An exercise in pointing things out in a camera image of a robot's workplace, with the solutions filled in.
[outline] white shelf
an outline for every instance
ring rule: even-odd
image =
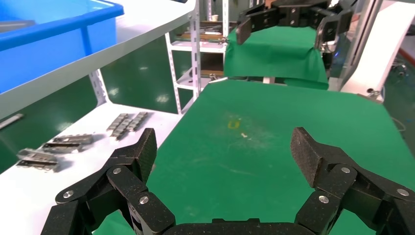
[[[116,18],[117,44],[0,94],[0,119],[100,69],[188,22],[195,0],[112,0],[125,14]]]
[[[148,112],[148,118],[135,133],[120,141],[109,138],[107,127],[120,113]],[[1,226],[1,234],[39,235],[55,196],[61,190],[99,170],[112,152],[136,143],[146,127],[156,131],[157,146],[165,140],[181,116],[142,108],[106,103],[98,106],[60,135],[94,133],[92,147],[76,154],[63,154],[57,173],[44,173],[33,168],[11,167],[0,175],[0,185],[8,193],[0,193],[0,218],[10,218]]]
[[[196,89],[193,86],[193,82],[192,81],[192,77],[190,76],[190,72],[192,71],[192,68],[190,68],[188,71],[186,71],[177,81],[177,87],[178,88],[183,88],[183,89],[188,89],[188,90],[193,90]],[[210,82],[210,78],[205,78],[205,77],[201,77],[200,78],[200,82],[201,82],[201,88],[205,88],[205,86]]]
[[[171,44],[172,50],[192,51],[192,42],[175,41]],[[224,53],[226,46],[219,43],[200,42],[200,52]]]

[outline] floor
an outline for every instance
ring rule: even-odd
[[[175,51],[176,73],[190,67],[190,53]],[[408,66],[408,76],[392,72],[386,82],[385,107],[390,115],[406,126],[402,136],[415,155],[415,68]],[[112,102],[176,113],[164,37],[102,68]],[[182,106],[192,94],[180,90]],[[24,118],[0,130],[0,172],[17,160],[23,148],[37,148],[70,126],[96,105],[88,77],[22,109]]]

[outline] metal part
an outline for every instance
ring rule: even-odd
[[[216,77],[216,74],[214,74],[214,73],[209,74],[209,78],[210,78],[210,81],[214,81],[214,80],[217,80],[218,79]]]
[[[182,114],[182,107],[180,105],[180,98],[179,98],[179,90],[177,87],[176,70],[174,69],[173,52],[171,49],[172,46],[170,42],[170,34],[166,33],[164,37],[166,38],[167,54],[168,54],[169,65],[170,65],[171,79],[173,80],[173,90],[174,90],[174,97],[176,100],[177,113]]]
[[[107,128],[107,131],[115,130],[121,123],[128,117],[128,114],[120,114],[118,115],[115,120],[111,123],[111,125]]]
[[[127,126],[130,125],[132,119],[124,119],[119,126],[111,133],[110,137],[115,138],[116,141],[122,139],[124,134],[127,132]]]
[[[67,192],[64,193],[64,198],[69,198],[72,195],[73,195],[73,191],[72,190],[69,190],[69,191],[67,191]]]
[[[222,1],[222,22],[223,22],[223,34],[225,38],[229,35],[229,1],[223,0]]]
[[[199,97],[201,88],[201,64],[200,64],[200,17],[199,17],[199,1],[195,2],[195,9],[190,19],[190,39],[192,44],[191,60],[192,60],[192,81],[193,81],[193,101]]]
[[[41,149],[48,153],[73,153],[80,152],[82,145],[80,143],[52,142],[44,143]]]
[[[114,170],[113,170],[113,173],[114,174],[118,174],[118,173],[120,173],[121,172],[121,168],[115,168]]]
[[[59,170],[59,163],[56,157],[49,153],[44,153],[30,148],[25,148],[17,153],[20,161],[16,166],[29,168],[33,167],[45,172],[57,172]]]
[[[207,0],[206,3],[207,3],[207,8],[206,8],[207,20],[212,21],[212,0]]]
[[[357,94],[357,96],[359,96],[361,98],[364,98],[364,99],[367,99],[367,100],[370,100],[370,101],[375,102],[377,104],[382,104],[382,101],[381,100],[378,100],[378,99],[373,98],[373,97],[368,97],[368,96],[366,96],[364,94]]]
[[[91,134],[58,136],[53,139],[53,142],[91,144],[93,143],[93,136]]]
[[[200,33],[203,34],[213,34],[213,35],[222,35],[220,33],[222,26],[220,25],[214,25],[214,26],[205,26],[205,27],[200,27]],[[184,33],[188,34],[190,33],[190,27],[187,28],[187,31],[185,31]]]
[[[350,169],[347,167],[342,167],[342,172],[344,173],[350,173]]]
[[[319,200],[323,203],[328,203],[328,198],[326,196],[319,196]]]
[[[228,42],[229,42],[228,38],[223,37],[219,40],[218,44],[220,44],[220,45],[221,44],[227,44]]]
[[[140,198],[140,204],[146,204],[148,202],[148,197],[144,196],[142,198]]]
[[[0,122],[0,130],[3,129],[4,127],[14,123],[15,121],[21,119],[21,118],[23,118],[23,114],[16,114],[16,115]]]
[[[404,189],[398,189],[397,192],[399,192],[399,194],[404,195],[404,196],[409,196],[408,191],[404,190]]]
[[[378,96],[380,96],[382,93],[380,91],[371,91],[368,95],[369,98],[376,99]]]
[[[138,127],[144,122],[144,119],[147,117],[147,112],[139,112],[133,120],[128,124],[126,130],[129,132],[134,132]]]
[[[111,102],[108,98],[107,89],[105,88],[104,79],[102,78],[101,70],[97,69],[89,74],[92,88],[95,93],[97,104],[96,106],[100,106],[101,104],[105,104],[107,102]]]

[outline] metal screw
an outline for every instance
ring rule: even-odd
[[[140,198],[140,204],[146,204],[148,202],[148,197],[144,196],[142,198]]]
[[[342,172],[344,173],[350,173],[350,169],[346,167],[342,167]]]
[[[399,192],[399,194],[401,194],[402,196],[409,196],[408,191],[404,190],[404,189],[398,189],[397,190]]]
[[[121,168],[115,168],[114,170],[113,170],[113,173],[114,174],[118,174],[118,173],[120,173],[121,172]]]
[[[67,191],[67,192],[64,193],[64,198],[71,197],[72,195],[73,195],[73,191],[72,190],[69,190],[69,191]]]
[[[328,203],[328,198],[326,196],[319,196],[319,200],[323,203]]]

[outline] metal shelving unit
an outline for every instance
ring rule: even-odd
[[[229,34],[229,1],[222,1],[222,22],[223,22],[223,37],[226,38]],[[212,20],[212,2],[207,0],[207,18]],[[173,80],[174,94],[176,98],[177,112],[183,114],[193,101],[199,96],[202,89],[210,82],[210,78],[201,77],[200,74],[200,52],[206,53],[221,53],[225,61],[226,43],[212,43],[200,42],[200,14],[199,14],[199,0],[196,0],[195,10],[193,11],[190,20],[190,42],[170,41],[170,34],[166,33],[167,53],[170,63],[171,77]],[[192,57],[192,67],[186,71],[180,78],[176,77],[174,69],[173,51],[190,51]],[[179,99],[179,88],[193,90],[193,99],[181,108]]]

